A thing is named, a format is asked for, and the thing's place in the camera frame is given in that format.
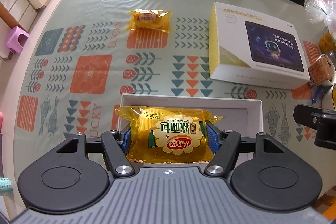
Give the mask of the yellow bread packet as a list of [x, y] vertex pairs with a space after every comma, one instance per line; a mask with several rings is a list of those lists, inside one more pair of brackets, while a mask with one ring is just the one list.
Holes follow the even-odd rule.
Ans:
[[127, 159], [149, 164], [209, 162], [206, 121], [223, 119], [203, 109], [122, 106], [114, 113], [128, 120], [131, 145]]
[[172, 11], [167, 10], [130, 10], [131, 19], [126, 30], [158, 30], [162, 32], [170, 31], [170, 18]]

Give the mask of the white tablet box lid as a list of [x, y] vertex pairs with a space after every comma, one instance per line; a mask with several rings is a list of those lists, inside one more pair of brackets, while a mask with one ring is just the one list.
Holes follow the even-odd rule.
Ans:
[[209, 20], [213, 80], [293, 90], [310, 80], [293, 24], [261, 12], [215, 2]]

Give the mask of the blue plastic clip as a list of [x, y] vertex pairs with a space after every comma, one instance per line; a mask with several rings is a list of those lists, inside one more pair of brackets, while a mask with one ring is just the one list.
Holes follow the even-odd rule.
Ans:
[[317, 103], [317, 101], [325, 95], [325, 88], [322, 85], [316, 87], [316, 90], [312, 96], [311, 104]]

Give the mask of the open white cardboard box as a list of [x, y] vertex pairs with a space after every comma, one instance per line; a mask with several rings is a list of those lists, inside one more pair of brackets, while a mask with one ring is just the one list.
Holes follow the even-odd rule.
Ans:
[[264, 129], [260, 100], [124, 94], [114, 113], [120, 128], [130, 123], [127, 158], [146, 164], [209, 162], [219, 138], [207, 122], [242, 136]]

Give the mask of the brown drink carton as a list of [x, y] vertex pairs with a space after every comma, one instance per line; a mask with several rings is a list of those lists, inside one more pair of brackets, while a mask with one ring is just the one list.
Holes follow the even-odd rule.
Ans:
[[323, 85], [330, 87], [335, 85], [335, 67], [331, 59], [322, 54], [313, 64], [308, 67], [310, 87]]

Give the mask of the clear plastic bag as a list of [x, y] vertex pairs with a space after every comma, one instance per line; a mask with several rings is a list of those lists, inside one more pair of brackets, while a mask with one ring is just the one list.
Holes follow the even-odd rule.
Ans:
[[307, 20], [310, 23], [323, 22], [325, 26], [334, 32], [335, 29], [335, 0], [305, 0], [304, 9]]

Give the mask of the patterned green tablecloth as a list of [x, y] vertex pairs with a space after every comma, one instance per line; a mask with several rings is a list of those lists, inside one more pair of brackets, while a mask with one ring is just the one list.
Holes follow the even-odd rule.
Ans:
[[[264, 129], [314, 166], [323, 188], [335, 185], [335, 152], [314, 145], [315, 131], [296, 124], [295, 91], [212, 80], [209, 18], [215, 2], [272, 15], [294, 24], [308, 56], [322, 25], [287, 0], [61, 0], [31, 56], [14, 133], [14, 174], [59, 144], [66, 133], [88, 137], [117, 126], [123, 94], [258, 99]], [[172, 11], [170, 31], [126, 30], [130, 10]]]

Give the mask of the purple plastic stool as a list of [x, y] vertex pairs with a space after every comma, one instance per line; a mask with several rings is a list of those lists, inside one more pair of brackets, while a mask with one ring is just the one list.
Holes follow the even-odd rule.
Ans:
[[25, 42], [28, 38], [29, 33], [21, 29], [19, 26], [16, 26], [7, 34], [6, 46], [12, 53], [21, 54], [23, 46], [21, 45], [20, 40]]

